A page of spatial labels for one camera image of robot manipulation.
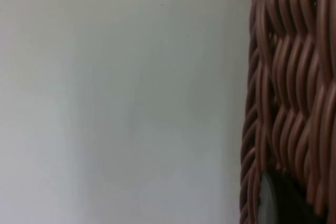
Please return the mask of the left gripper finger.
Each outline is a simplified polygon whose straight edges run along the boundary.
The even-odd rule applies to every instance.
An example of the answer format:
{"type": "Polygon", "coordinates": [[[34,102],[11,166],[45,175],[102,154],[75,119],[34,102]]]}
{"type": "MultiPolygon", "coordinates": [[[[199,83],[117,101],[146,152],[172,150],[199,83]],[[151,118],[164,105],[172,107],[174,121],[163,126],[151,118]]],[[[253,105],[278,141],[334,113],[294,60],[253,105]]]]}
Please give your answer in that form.
{"type": "Polygon", "coordinates": [[[258,197],[258,222],[263,224],[325,223],[313,213],[301,186],[280,171],[264,172],[258,197]]]}

